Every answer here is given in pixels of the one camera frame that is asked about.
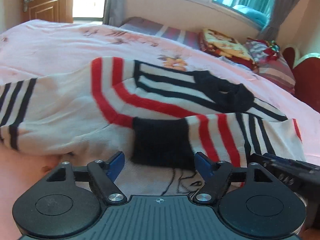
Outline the pink floral bed quilt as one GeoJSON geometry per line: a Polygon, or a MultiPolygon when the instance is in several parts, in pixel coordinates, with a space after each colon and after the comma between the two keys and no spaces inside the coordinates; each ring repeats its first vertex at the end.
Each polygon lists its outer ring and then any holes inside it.
{"type": "MultiPolygon", "coordinates": [[[[54,73],[68,73],[101,56],[136,59],[164,66],[164,56],[181,58],[186,70],[210,70],[232,83],[243,83],[255,96],[296,118],[306,161],[319,165],[319,113],[290,93],[244,67],[223,61],[166,38],[123,31],[108,25],[33,20],[1,34],[1,84],[54,73]]],[[[12,218],[15,200],[59,162],[57,156],[28,155],[1,145],[1,239],[21,234],[12,218]]],[[[125,194],[160,195],[172,171],[128,163],[116,183],[125,194]]]]}

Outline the striped grey pink pillow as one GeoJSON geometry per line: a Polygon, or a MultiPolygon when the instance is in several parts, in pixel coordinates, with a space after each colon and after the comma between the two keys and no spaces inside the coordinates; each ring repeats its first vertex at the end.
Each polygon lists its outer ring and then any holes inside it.
{"type": "Polygon", "coordinates": [[[244,46],[256,62],[258,75],[278,85],[290,94],[295,93],[295,78],[281,52],[276,61],[267,61],[267,55],[263,52],[267,47],[263,44],[263,40],[248,37],[244,46]]]}

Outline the red ribbon bow decoration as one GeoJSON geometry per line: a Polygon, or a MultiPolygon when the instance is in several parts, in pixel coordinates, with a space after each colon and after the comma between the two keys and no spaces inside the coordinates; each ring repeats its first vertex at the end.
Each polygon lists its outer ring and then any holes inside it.
{"type": "Polygon", "coordinates": [[[276,61],[280,57],[280,47],[275,41],[263,41],[263,44],[267,47],[263,52],[267,55],[266,60],[276,61]]]}

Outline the grey curtain left side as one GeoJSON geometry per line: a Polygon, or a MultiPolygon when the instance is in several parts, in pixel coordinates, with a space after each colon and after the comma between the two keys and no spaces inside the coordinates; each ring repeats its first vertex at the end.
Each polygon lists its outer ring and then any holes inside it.
{"type": "Polygon", "coordinates": [[[125,20],[126,0],[105,0],[103,24],[119,27],[125,20]]]}

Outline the red black striped white sweater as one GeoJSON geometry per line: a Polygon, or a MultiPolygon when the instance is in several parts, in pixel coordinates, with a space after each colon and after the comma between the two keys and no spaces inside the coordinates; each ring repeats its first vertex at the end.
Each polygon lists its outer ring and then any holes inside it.
{"type": "Polygon", "coordinates": [[[144,166],[159,194],[197,191],[197,152],[235,167],[253,154],[305,158],[297,121],[243,84],[119,57],[2,85],[1,143],[78,165],[121,151],[124,183],[144,166]]]}

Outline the brown wooden door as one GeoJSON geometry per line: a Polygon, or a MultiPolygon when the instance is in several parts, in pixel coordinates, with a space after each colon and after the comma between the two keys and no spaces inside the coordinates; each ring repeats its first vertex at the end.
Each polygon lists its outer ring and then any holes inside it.
{"type": "Polygon", "coordinates": [[[73,0],[22,0],[22,21],[72,23],[73,0]]]}

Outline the red white scalloped headboard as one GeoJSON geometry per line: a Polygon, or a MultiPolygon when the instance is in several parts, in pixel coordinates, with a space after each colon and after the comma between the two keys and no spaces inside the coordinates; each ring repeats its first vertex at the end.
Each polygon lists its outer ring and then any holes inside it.
{"type": "Polygon", "coordinates": [[[296,80],[295,97],[319,112],[320,62],[319,53],[300,56],[297,47],[288,45],[283,57],[296,80]]]}

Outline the folded red yellow cartoon blanket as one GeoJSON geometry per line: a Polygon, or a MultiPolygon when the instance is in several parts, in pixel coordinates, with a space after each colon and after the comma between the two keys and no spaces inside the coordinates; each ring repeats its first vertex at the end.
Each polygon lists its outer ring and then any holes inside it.
{"type": "Polygon", "coordinates": [[[215,57],[226,57],[233,63],[242,64],[251,71],[257,71],[257,65],[247,48],[236,39],[218,31],[204,28],[199,33],[200,49],[215,57]]]}

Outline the grey curtain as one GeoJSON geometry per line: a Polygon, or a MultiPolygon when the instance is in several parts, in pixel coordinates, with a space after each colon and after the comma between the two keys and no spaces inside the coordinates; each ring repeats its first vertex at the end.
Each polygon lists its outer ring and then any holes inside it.
{"type": "Polygon", "coordinates": [[[125,20],[126,0],[105,0],[103,24],[119,27],[125,20]]]}
{"type": "Polygon", "coordinates": [[[275,40],[278,36],[280,26],[299,1],[300,0],[274,0],[268,23],[260,31],[257,38],[259,40],[275,40]]]}

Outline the grey curtain right side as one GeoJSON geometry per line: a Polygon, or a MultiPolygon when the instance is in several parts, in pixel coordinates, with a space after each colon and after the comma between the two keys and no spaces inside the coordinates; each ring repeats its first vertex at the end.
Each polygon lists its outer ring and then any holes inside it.
{"type": "Polygon", "coordinates": [[[260,31],[257,38],[259,40],[275,40],[278,36],[280,26],[299,1],[300,0],[274,0],[268,23],[260,31]]]}

